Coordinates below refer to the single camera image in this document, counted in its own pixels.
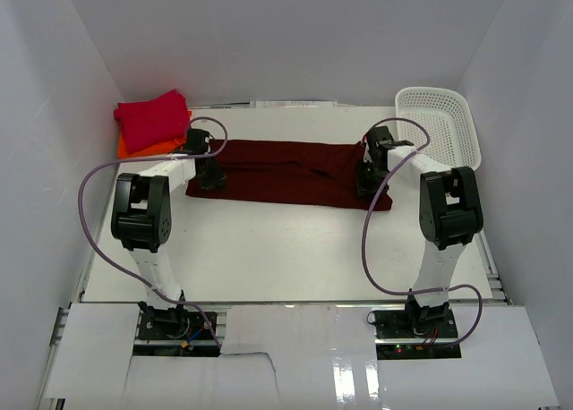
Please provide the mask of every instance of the white wall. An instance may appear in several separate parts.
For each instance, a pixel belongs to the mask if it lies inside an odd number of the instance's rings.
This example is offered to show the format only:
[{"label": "white wall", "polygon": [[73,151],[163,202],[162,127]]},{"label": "white wall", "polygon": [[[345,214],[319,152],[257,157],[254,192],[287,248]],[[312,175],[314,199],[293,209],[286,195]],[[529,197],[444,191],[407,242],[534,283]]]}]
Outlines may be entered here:
[{"label": "white wall", "polygon": [[87,256],[78,185],[114,156],[121,97],[70,0],[0,0],[0,38],[0,407],[26,410]]},{"label": "white wall", "polygon": [[128,100],[391,105],[455,88],[503,0],[73,0]]},{"label": "white wall", "polygon": [[485,229],[573,408],[573,0],[506,0],[458,90],[482,149]]}]

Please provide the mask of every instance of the red cloth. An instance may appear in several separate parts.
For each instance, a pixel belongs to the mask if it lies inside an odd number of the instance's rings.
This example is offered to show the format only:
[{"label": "red cloth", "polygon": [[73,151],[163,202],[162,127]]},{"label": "red cloth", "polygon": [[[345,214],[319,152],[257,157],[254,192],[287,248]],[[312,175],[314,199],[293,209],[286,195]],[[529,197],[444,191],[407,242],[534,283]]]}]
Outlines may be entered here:
[{"label": "red cloth", "polygon": [[114,118],[120,121],[125,148],[130,154],[183,137],[189,122],[185,97],[176,90],[151,101],[119,103]]},{"label": "red cloth", "polygon": [[[211,143],[213,149],[221,141]],[[368,209],[356,197],[356,163],[364,147],[296,141],[231,140],[217,156],[227,175],[226,188],[203,191],[191,180],[186,194],[222,200],[278,202]],[[389,210],[392,199],[380,199],[376,210]]]}]

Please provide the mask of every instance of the perforated basket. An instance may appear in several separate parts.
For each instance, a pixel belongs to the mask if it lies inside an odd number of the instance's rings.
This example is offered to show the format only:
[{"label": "perforated basket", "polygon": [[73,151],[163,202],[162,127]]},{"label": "perforated basket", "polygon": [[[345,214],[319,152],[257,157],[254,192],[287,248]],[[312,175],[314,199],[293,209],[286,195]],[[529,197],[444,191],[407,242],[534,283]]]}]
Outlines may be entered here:
[{"label": "perforated basket", "polygon": [[[412,119],[428,130],[430,145],[423,153],[452,167],[476,170],[480,166],[482,154],[464,97],[453,90],[405,88],[396,94],[395,104],[396,116]],[[398,122],[398,137],[416,147],[425,142],[422,132],[405,122]]]}]

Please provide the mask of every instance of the white table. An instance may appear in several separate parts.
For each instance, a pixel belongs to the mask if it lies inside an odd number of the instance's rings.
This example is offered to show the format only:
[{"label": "white table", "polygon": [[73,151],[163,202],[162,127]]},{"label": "white table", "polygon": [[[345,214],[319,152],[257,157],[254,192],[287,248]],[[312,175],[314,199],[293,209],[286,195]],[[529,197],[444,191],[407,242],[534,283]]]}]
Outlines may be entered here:
[{"label": "white table", "polygon": [[[219,119],[231,139],[355,143],[393,107],[266,108],[200,110],[194,116]],[[205,124],[216,136],[220,130]],[[137,172],[151,163],[125,164]],[[407,290],[420,268],[424,239],[417,220],[416,190],[390,182],[392,210],[372,218],[368,259],[383,286]],[[186,197],[171,194],[173,230],[167,242],[176,279],[197,302],[311,302],[389,300],[368,282],[360,261],[365,212],[313,206]],[[110,232],[111,203],[99,246],[136,270],[128,252]],[[474,240],[463,253],[452,285],[469,283],[491,298],[485,260]],[[468,290],[451,298],[475,299]],[[84,302],[140,301],[143,285],[96,257]]]}]

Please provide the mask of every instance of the blue wire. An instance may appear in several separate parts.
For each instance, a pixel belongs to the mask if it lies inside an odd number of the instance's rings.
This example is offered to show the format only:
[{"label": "blue wire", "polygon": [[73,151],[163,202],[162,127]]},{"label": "blue wire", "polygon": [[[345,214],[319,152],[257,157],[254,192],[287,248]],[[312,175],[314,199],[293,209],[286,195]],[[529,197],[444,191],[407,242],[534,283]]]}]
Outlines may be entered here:
[{"label": "blue wire", "polygon": [[195,334],[193,334],[192,336],[190,336],[189,339],[187,340],[187,343],[191,343],[192,340],[193,340],[194,338],[196,338],[200,333],[201,333],[201,329],[199,329],[197,332],[195,332]]}]

